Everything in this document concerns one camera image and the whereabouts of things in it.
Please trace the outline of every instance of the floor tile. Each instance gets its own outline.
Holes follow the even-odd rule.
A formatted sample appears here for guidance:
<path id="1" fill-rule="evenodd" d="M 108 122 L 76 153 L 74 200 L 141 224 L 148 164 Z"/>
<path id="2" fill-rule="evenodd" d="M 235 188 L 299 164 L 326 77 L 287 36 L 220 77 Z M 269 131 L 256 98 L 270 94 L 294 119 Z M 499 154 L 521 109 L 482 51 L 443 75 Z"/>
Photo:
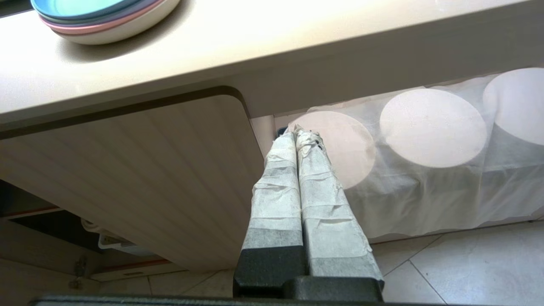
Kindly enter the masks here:
<path id="1" fill-rule="evenodd" d="M 174 272 L 149 276 L 153 295 L 182 295 L 187 290 L 212 276 L 214 272 Z"/>
<path id="2" fill-rule="evenodd" d="M 448 304 L 544 301 L 544 222 L 445 234 L 411 261 Z"/>
<path id="3" fill-rule="evenodd" d="M 100 284 L 100 293 L 150 295 L 151 290 L 147 277 L 135 277 L 105 281 Z"/>
<path id="4" fill-rule="evenodd" d="M 384 281 L 382 294 L 386 302 L 444 304 L 409 261 L 385 276 Z"/>
<path id="5" fill-rule="evenodd" d="M 232 297 L 234 270 L 223 270 L 196 285 L 184 294 L 187 296 Z"/>
<path id="6" fill-rule="evenodd" d="M 424 236 L 373 244 L 371 245 L 372 253 L 378 262 L 381 273 L 386 275 L 437 238 L 438 236 Z"/>

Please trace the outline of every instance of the tile grout line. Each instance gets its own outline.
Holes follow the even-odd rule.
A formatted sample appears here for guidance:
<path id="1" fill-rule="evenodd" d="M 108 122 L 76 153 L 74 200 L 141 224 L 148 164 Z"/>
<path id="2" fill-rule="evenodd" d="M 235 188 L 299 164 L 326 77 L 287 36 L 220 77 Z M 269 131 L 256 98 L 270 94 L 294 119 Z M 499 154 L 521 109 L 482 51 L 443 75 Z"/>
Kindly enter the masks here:
<path id="1" fill-rule="evenodd" d="M 191 290 L 192 288 L 204 283 L 205 281 L 209 280 L 210 278 L 212 278 L 214 275 L 216 275 L 217 273 L 221 272 L 222 270 L 219 270 L 219 271 L 216 271 L 215 273 L 213 273 L 212 275 L 208 276 L 207 278 L 199 281 L 198 283 L 196 283 L 194 286 L 188 288 L 187 290 L 183 291 L 182 294 L 186 293 L 187 291 Z"/>
<path id="2" fill-rule="evenodd" d="M 153 295 L 153 287 L 151 287 L 151 280 L 149 280 L 149 275 L 146 276 L 146 278 L 147 278 L 147 284 L 149 285 L 149 293 Z"/>
<path id="3" fill-rule="evenodd" d="M 408 259 L 408 261 L 410 262 L 410 264 L 412 265 L 412 267 L 414 269 L 416 269 L 417 273 L 419 273 L 419 275 L 421 275 L 421 277 L 423 277 L 423 279 L 427 282 L 427 284 L 429 284 L 429 286 L 431 287 L 431 289 L 436 293 L 436 295 L 438 295 L 438 297 L 444 302 L 444 304 L 448 304 L 444 298 L 440 295 L 440 293 L 438 291 L 436 291 L 436 289 L 431 285 L 431 283 L 425 278 L 425 276 L 423 276 L 423 273 L 421 273 L 421 271 L 416 267 L 416 265 L 413 264 L 413 262 L 411 260 Z"/>
<path id="4" fill-rule="evenodd" d="M 384 274 L 384 277 L 387 276 L 388 274 L 390 274 L 391 272 L 395 271 L 398 267 L 402 266 L 403 264 L 405 264 L 407 261 L 409 261 L 410 259 L 412 259 L 412 257 L 416 256 L 417 254 L 419 254 L 421 251 L 423 251 L 424 249 L 426 249 L 428 246 L 430 246 L 431 244 L 435 243 L 435 241 L 437 241 L 438 239 L 442 238 L 442 236 L 444 236 L 445 234 L 447 233 L 444 233 L 444 234 L 439 234 L 438 237 L 436 239 L 434 239 L 433 241 L 429 242 L 429 244 L 427 244 L 426 246 L 424 246 L 421 250 L 417 251 L 414 253 L 414 255 L 408 257 L 405 261 L 401 262 L 399 265 L 397 265 L 395 268 L 393 268 L 391 271 L 387 272 Z"/>

